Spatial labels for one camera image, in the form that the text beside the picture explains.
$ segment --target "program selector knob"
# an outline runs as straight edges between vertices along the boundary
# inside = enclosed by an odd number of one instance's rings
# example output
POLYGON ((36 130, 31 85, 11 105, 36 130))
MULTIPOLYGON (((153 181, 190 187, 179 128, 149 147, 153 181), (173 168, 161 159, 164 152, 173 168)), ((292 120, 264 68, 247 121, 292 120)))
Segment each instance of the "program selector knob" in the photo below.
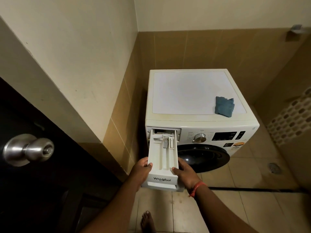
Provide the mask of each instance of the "program selector knob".
POLYGON ((206 141, 206 135, 203 133, 196 134, 193 139, 193 142, 195 143, 202 143, 204 141, 206 141))

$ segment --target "floor drain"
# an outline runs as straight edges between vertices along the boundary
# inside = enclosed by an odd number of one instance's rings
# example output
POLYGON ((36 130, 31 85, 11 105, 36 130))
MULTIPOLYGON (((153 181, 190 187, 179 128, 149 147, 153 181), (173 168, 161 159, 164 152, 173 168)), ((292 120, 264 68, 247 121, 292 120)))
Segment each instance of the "floor drain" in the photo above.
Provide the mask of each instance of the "floor drain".
POLYGON ((270 172, 272 172, 274 174, 281 174, 282 173, 281 168, 276 163, 269 163, 268 168, 269 168, 270 172))

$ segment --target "silver door knob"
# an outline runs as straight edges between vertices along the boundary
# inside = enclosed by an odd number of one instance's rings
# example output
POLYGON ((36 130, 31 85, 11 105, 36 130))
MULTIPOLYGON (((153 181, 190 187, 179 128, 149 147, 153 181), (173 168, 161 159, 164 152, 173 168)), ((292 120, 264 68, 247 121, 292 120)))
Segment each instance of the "silver door knob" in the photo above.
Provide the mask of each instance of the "silver door knob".
POLYGON ((202 143, 204 141, 206 141, 206 135, 203 133, 196 134, 193 139, 193 142, 195 143, 202 143))
POLYGON ((15 167, 31 161, 43 162, 54 152, 54 144, 47 138, 38 138, 31 134, 21 134, 9 140, 3 148, 4 160, 15 167))

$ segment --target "whirlpool logo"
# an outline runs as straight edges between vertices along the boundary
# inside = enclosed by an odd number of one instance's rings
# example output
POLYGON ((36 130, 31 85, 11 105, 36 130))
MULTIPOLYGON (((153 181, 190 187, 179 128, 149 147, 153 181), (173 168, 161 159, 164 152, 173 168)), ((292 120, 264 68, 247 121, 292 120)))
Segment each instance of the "whirlpool logo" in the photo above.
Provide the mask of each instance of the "whirlpool logo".
POLYGON ((171 181, 171 179, 166 179, 166 178, 158 178, 158 177, 154 177, 154 180, 158 180, 158 181, 171 181))

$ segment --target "white washing machine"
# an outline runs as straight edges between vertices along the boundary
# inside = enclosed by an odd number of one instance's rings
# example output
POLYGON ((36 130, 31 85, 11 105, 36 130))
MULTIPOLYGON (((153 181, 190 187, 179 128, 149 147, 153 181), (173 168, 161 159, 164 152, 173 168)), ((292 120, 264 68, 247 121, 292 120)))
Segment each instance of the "white washing machine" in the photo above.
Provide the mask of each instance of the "white washing machine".
POLYGON ((259 123, 227 69, 150 70, 145 126, 153 168, 142 186, 183 191, 178 156, 197 173, 220 168, 259 123), (232 117, 215 114, 216 96, 234 99, 232 117))

